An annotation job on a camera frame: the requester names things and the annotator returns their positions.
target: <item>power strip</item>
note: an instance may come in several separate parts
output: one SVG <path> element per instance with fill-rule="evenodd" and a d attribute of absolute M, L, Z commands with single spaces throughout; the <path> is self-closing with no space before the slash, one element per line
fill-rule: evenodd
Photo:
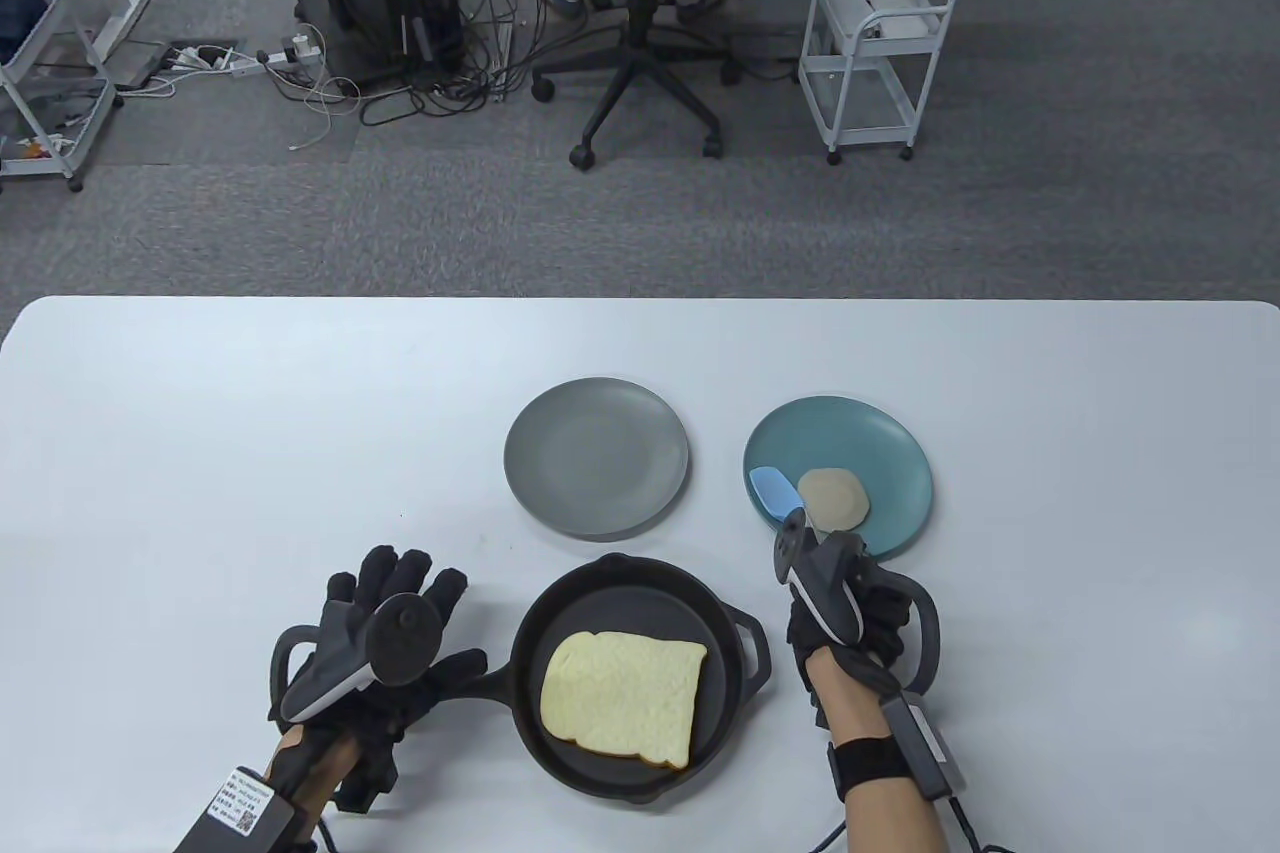
<path fill-rule="evenodd" d="M 232 76 L 256 76 L 270 70 L 292 70 L 293 67 L 311 67 L 320 63 L 320 47 L 314 38 L 307 35 L 294 35 L 284 41 L 288 53 L 271 53 L 266 61 L 262 61 L 262 53 L 259 50 L 257 58 L 248 61 L 246 58 L 237 58 L 232 63 Z"/>

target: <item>cast iron skillet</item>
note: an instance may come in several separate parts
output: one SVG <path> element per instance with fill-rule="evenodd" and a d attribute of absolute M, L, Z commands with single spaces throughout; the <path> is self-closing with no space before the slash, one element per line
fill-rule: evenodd
<path fill-rule="evenodd" d="M 755 646 L 756 666 L 750 675 L 737 626 L 750 633 Z M 547 665 L 556 647 L 580 630 L 687 639 L 708 648 L 685 770 L 589 753 L 543 729 L 539 702 Z M 566 573 L 548 587 L 516 630 L 511 661 L 449 698 L 483 697 L 509 707 L 525 748 L 567 786 L 593 797 L 649 803 L 710 762 L 728 740 L 742 708 L 769 679 L 771 670 L 768 642 L 758 620 L 722 603 L 677 566 L 609 553 Z"/>

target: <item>label sticker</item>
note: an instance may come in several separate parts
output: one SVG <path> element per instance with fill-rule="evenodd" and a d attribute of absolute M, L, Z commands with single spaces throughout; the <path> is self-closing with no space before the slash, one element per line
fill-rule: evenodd
<path fill-rule="evenodd" d="M 920 734 L 924 736 L 924 743 L 929 745 L 929 752 L 933 753 L 933 758 L 945 763 L 947 761 L 947 754 L 942 752 L 942 744 L 938 743 L 937 736 L 933 735 L 933 730 L 929 727 L 929 721 L 924 720 L 924 711 L 915 706 L 915 703 L 911 703 L 911 719 L 914 719 L 915 725 L 919 726 Z"/>
<path fill-rule="evenodd" d="M 227 777 L 227 783 L 218 790 L 218 795 L 205 812 L 230 826 L 241 836 L 248 836 L 270 802 L 269 786 L 264 786 L 252 776 L 243 775 L 239 770 L 232 770 L 232 775 Z"/>

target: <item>forearm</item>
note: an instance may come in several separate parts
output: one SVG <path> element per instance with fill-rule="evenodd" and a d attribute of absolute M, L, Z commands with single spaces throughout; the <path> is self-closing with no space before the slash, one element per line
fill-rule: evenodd
<path fill-rule="evenodd" d="M 303 730 L 305 727 L 302 726 L 293 726 L 280 738 L 280 743 L 275 748 L 275 756 L 271 757 L 271 763 L 266 767 L 266 781 L 271 785 L 276 785 L 273 775 L 282 766 L 282 756 L 291 749 L 301 748 Z M 316 762 L 310 765 L 306 775 L 301 779 L 301 784 L 289 790 L 288 802 L 301 809 L 306 817 L 302 829 L 298 830 L 298 843 L 306 843 L 311 839 L 311 834 L 320 821 L 320 815 L 324 812 L 325 804 L 333 797 L 334 790 L 338 789 L 338 784 L 356 766 L 357 760 L 360 760 L 360 747 L 356 745 L 356 738 L 351 734 L 342 734 Z"/>
<path fill-rule="evenodd" d="M 840 669 L 831 649 L 809 657 L 806 669 L 836 745 L 890 735 L 876 694 Z M 946 853 L 938 815 L 913 780 L 872 780 L 854 786 L 845 795 L 845 817 L 849 853 Z"/>

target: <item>chair base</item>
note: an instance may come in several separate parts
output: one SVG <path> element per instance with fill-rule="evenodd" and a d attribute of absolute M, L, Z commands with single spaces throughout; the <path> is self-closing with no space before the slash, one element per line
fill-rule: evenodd
<path fill-rule="evenodd" d="M 654 26 L 653 29 L 662 29 L 662 27 Z M 623 27 L 623 33 L 621 40 L 613 47 L 605 49 L 593 49 L 589 53 L 580 53 L 577 56 L 564 58 L 561 61 L 544 63 L 544 65 L 534 67 L 532 70 L 532 93 L 539 102 L 548 102 L 556 93 L 556 86 L 552 81 L 545 79 L 548 76 L 556 76 L 556 73 L 576 73 L 585 70 L 613 70 L 613 79 L 609 81 L 608 90 L 604 91 L 604 97 L 600 99 L 599 104 L 595 106 L 595 111 L 591 113 L 591 118 L 586 122 L 582 131 L 581 143 L 575 146 L 573 151 L 570 154 L 570 161 L 573 167 L 582 169 L 590 169 L 595 164 L 595 154 L 591 150 L 591 140 L 594 140 L 595 133 L 599 132 L 602 123 L 613 111 L 613 108 L 622 99 L 622 92 L 631 85 L 632 79 L 637 76 L 650 76 L 653 79 L 662 86 L 667 93 L 687 109 L 691 114 L 699 118 L 707 127 L 707 140 L 703 141 L 703 155 L 704 158 L 722 158 L 724 154 L 723 141 L 721 140 L 721 123 L 719 118 L 710 111 L 707 104 L 701 102 L 698 95 L 694 93 L 673 72 L 667 67 L 668 63 L 690 63 L 690 61 L 722 61 L 721 79 L 722 82 L 731 82 L 727 77 L 733 77 L 736 79 L 737 73 L 732 70 L 730 65 L 737 65 L 731 58 L 730 53 L 723 49 L 699 49 L 699 47 L 680 47 L 680 45 L 672 44 L 649 44 L 648 38 L 643 40 L 639 45 L 627 44 L 626 27 Z"/>

